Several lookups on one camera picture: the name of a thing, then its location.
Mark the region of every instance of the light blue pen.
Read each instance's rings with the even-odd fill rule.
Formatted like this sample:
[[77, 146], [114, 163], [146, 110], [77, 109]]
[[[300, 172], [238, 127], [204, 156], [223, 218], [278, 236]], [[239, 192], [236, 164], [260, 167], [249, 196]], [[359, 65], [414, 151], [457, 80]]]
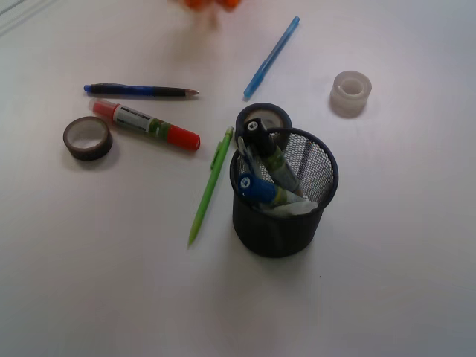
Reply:
[[286, 42], [288, 42], [288, 39], [292, 35], [292, 33], [295, 32], [296, 27], [299, 25], [299, 20], [300, 19], [297, 16], [292, 20], [286, 32], [283, 34], [283, 36], [273, 48], [273, 51], [269, 54], [268, 58], [258, 69], [258, 72], [256, 72], [250, 84], [248, 84], [248, 87], [246, 87], [245, 89], [245, 99], [249, 99], [253, 95], [254, 91], [256, 91], [257, 88], [260, 86], [261, 82], [263, 81], [263, 78], [266, 76], [266, 73], [268, 73], [270, 67], [273, 65], [274, 60], [277, 58], [277, 55], [280, 54], [281, 50], [283, 49]]

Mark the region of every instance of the blue cap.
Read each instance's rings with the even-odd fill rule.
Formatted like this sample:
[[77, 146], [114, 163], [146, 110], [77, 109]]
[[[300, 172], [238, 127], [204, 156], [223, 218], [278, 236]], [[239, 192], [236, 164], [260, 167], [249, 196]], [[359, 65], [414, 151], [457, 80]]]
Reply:
[[277, 195], [276, 187], [271, 182], [250, 173], [243, 173], [239, 177], [237, 186], [244, 197], [261, 203], [272, 203]]

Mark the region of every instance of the green mechanical pencil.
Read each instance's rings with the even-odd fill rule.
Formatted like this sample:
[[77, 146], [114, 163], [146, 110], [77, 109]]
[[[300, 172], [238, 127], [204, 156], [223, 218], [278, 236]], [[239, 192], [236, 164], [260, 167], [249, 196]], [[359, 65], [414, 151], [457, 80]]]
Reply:
[[222, 170], [223, 161], [225, 161], [226, 153], [228, 151], [228, 147], [230, 146], [230, 141], [233, 137], [233, 127], [230, 126], [225, 133], [225, 137], [223, 141], [218, 143], [218, 147], [216, 148], [215, 155], [211, 162], [211, 174], [210, 178], [208, 179], [207, 187], [203, 193], [202, 200], [200, 201], [199, 209], [196, 211], [195, 219], [193, 220], [192, 229], [190, 229], [190, 236], [188, 237], [188, 246], [190, 247], [195, 241], [196, 235], [200, 230], [200, 226], [202, 225], [203, 218], [205, 217], [205, 213], [207, 212], [208, 204], [210, 203], [211, 195], [213, 194], [213, 190], [215, 189], [216, 181], [218, 180], [218, 176], [220, 171]]

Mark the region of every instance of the pen holder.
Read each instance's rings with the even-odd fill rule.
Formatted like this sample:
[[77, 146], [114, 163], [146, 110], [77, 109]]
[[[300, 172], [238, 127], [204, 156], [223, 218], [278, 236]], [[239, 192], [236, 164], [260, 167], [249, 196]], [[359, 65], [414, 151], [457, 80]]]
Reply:
[[[287, 257], [303, 250], [314, 237], [324, 208], [332, 201], [338, 186], [338, 168], [334, 156], [322, 141], [299, 129], [270, 129], [271, 134], [289, 134], [283, 153], [288, 165], [300, 179], [304, 197], [319, 206], [300, 216], [276, 217], [255, 208], [241, 196], [237, 182], [246, 173], [242, 156], [235, 152], [230, 165], [234, 191], [233, 226], [242, 243], [263, 257]], [[259, 162], [266, 181], [273, 182]]]

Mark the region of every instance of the black cap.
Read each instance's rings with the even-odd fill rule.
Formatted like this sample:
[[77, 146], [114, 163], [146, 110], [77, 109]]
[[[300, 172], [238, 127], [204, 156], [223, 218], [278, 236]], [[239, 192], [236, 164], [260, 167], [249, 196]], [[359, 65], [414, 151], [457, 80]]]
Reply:
[[247, 122], [244, 139], [248, 144], [253, 144], [256, 147], [260, 156], [268, 157], [276, 151], [276, 143], [273, 137], [265, 129], [259, 118]]

